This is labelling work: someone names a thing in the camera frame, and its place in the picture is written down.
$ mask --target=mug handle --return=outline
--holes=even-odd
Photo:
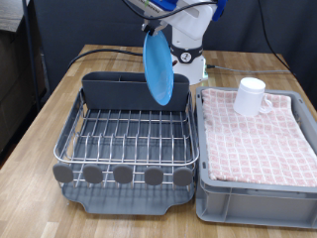
[[[273,104],[271,103],[271,101],[269,101],[267,99],[267,95],[264,97],[264,101],[268,105],[268,107],[267,108],[263,108],[263,107],[260,108],[260,112],[261,113],[269,113],[272,110],[272,108],[273,108]]]

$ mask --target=gray plastic bin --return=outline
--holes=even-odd
[[[212,180],[208,176],[206,136],[201,91],[196,90],[200,145],[196,212],[205,221],[269,226],[317,228],[317,187],[269,185]],[[237,88],[217,88],[237,90]],[[267,90],[291,97],[292,112],[300,128],[317,152],[317,126],[300,95],[293,91]]]

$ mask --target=metal wire grid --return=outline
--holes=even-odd
[[[103,187],[108,182],[115,182],[113,168],[125,164],[133,166],[131,187],[136,183],[145,183],[145,169],[157,166],[163,171],[160,187],[163,184],[172,184],[174,188],[174,170],[188,167],[194,171],[198,159],[190,106],[188,103],[185,112],[85,112],[81,99],[75,123],[61,153],[64,159],[57,158],[71,164],[75,187],[85,181],[82,171],[86,164],[96,164],[101,168]]]

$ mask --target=electrical cable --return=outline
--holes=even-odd
[[[266,43],[270,49],[270,51],[275,55],[275,57],[289,70],[289,72],[291,74],[294,75],[294,77],[297,79],[296,74],[290,69],[290,67],[277,55],[277,53],[274,51],[274,49],[271,47],[268,37],[267,37],[267,33],[266,33],[266,29],[265,29],[265,22],[264,22],[264,13],[263,13],[263,9],[262,9],[262,5],[261,5],[261,0],[258,0],[259,3],[259,7],[260,7],[260,14],[261,14],[261,21],[262,21],[262,26],[263,26],[263,30],[264,30],[264,37],[266,40]]]
[[[235,72],[290,72],[289,70],[239,70],[239,69],[232,69],[232,68],[228,68],[228,67],[222,67],[222,66],[217,66],[217,65],[211,65],[211,64],[207,64],[207,68],[220,68],[220,69],[224,69],[224,70],[228,70],[228,71],[235,71]]]
[[[100,52],[115,52],[115,53],[121,53],[121,54],[126,54],[126,55],[131,55],[131,56],[136,56],[136,57],[142,57],[142,53],[134,53],[134,52],[128,52],[128,51],[122,51],[122,50],[116,50],[116,49],[98,49],[98,50],[93,50],[86,52],[82,55],[79,55],[78,57],[74,58],[68,65],[68,69],[71,67],[73,63],[75,63],[78,59],[83,58],[87,55],[94,54],[94,53],[100,53]],[[239,70],[239,69],[233,69],[233,68],[228,68],[228,67],[222,67],[222,66],[217,66],[217,65],[211,65],[207,64],[207,68],[220,68],[224,70],[229,70],[229,71],[236,71],[236,72],[290,72],[289,70],[259,70],[259,71],[253,71],[253,70]]]
[[[98,49],[98,50],[93,50],[93,51],[89,51],[86,52],[84,54],[79,55],[78,57],[74,58],[68,65],[69,69],[71,67],[71,65],[73,63],[75,63],[78,59],[83,58],[87,55],[93,54],[93,53],[100,53],[100,52],[115,52],[115,53],[121,53],[121,54],[127,54],[127,55],[131,55],[131,56],[136,56],[136,57],[142,57],[143,54],[142,53],[133,53],[133,52],[128,52],[128,51],[121,51],[121,50],[116,50],[116,49]]]
[[[181,8],[178,8],[176,9],[175,11],[172,11],[170,13],[167,13],[165,15],[162,15],[162,16],[158,16],[158,17],[148,17],[148,16],[145,16],[144,14],[141,14],[139,13],[130,3],[128,3],[128,0],[122,0],[123,3],[128,7],[130,8],[131,11],[133,11],[135,14],[137,14],[139,17],[143,18],[143,19],[147,19],[147,20],[160,20],[160,19],[163,19],[163,18],[166,18],[166,17],[170,17],[172,15],[175,15],[176,13],[179,13],[181,11],[184,11],[188,8],[192,8],[192,7],[197,7],[197,6],[202,6],[202,5],[210,5],[210,4],[217,4],[218,2],[217,1],[212,1],[212,2],[198,2],[198,3],[193,3],[193,4],[190,4],[188,6],[185,6],[185,7],[181,7]]]

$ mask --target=white mug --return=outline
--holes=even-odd
[[[234,110],[243,116],[257,116],[259,112],[269,113],[272,103],[264,98],[265,83],[254,77],[245,77],[241,80]],[[267,108],[261,107],[265,101]]]

